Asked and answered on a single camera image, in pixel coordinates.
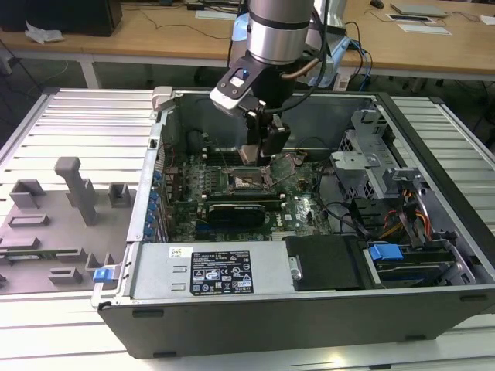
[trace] motherboard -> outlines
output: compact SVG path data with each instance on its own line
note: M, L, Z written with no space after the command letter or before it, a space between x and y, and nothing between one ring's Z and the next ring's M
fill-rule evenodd
M316 188L322 162L285 153L243 165L235 150L176 156L163 189L170 242L284 240L330 234Z

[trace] laptop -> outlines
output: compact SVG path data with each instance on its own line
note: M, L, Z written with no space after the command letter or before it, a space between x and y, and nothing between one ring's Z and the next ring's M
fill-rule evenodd
M429 17L439 18L444 18L448 15L447 13L433 5L394 4L392 2L391 7L397 12L404 15L426 15Z

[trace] blue cable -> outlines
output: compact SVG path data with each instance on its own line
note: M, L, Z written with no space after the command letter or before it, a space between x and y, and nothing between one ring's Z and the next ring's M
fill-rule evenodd
M358 50L358 52L361 53L361 55L363 56L363 58L367 64L367 72L364 74L364 80L359 87L359 91L362 91L364 88L364 84L366 83L368 77L370 77L371 65L368 63L367 52L366 52L366 50L363 49L361 44L358 43L356 40L350 40L350 42L354 45L354 47Z
M369 64L368 63L368 58L366 56L366 52L363 53L363 57L364 57L364 60L366 61L366 64ZM366 83L368 77L370 77L370 73L371 73L371 67L368 66L367 68L367 72L365 73L364 75L364 79L363 79L363 82L361 83L361 86L359 87L359 91L363 91L363 88L364 88L364 84Z

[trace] warning label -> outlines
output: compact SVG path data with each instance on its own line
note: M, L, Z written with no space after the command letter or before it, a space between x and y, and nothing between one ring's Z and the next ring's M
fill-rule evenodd
M191 294L252 294L249 251L215 251L191 256Z

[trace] office desk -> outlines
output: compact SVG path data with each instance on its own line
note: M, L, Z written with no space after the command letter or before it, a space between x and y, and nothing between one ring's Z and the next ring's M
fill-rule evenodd
M435 4L446 12L493 15L492 5L436 0L414 0L414 3ZM471 22L460 14L452 14L445 22L452 35L407 33L395 22L380 22L368 9L382 19L392 12L390 0L384 9L375 9L369 0L349 0L345 20L360 26L364 48L373 56L372 74L430 77L457 80L495 80L495 26ZM136 9L129 5L125 9ZM189 25L211 36L205 36L186 26L155 29L139 10L124 10L120 26L112 37L64 35L60 43L37 44L21 32L0 32L0 38L22 58L75 60L80 63L90 88L100 87L93 63L143 63L185 66L224 66L231 34L231 20L196 19L195 12L185 8L142 10L158 26ZM352 25L349 35L357 38ZM9 55L0 49L0 57ZM359 65L357 52L345 55L340 75L345 80Z
M178 9L148 10L124 5L120 25L111 37L64 34L65 41L41 45L22 32L0 32L0 38L20 58L74 60L80 63L89 88L100 82L93 63L142 63L180 66L225 66L233 20L196 19L196 12ZM0 57L9 54L0 49Z
M435 5L444 12L464 12L471 15L493 15L495 6L436 0L394 0L394 3ZM461 14L451 14L443 19L451 36L411 33L403 31L386 14L396 14L390 7L391 0L384 0L384 8L376 9L368 0L352 0L347 3L345 20L355 21L360 27L363 47L373 56L373 75L427 77L456 80L495 80L495 26L471 22ZM347 26L350 37L357 39L353 25ZM359 65L357 52L348 52L340 73L349 76Z

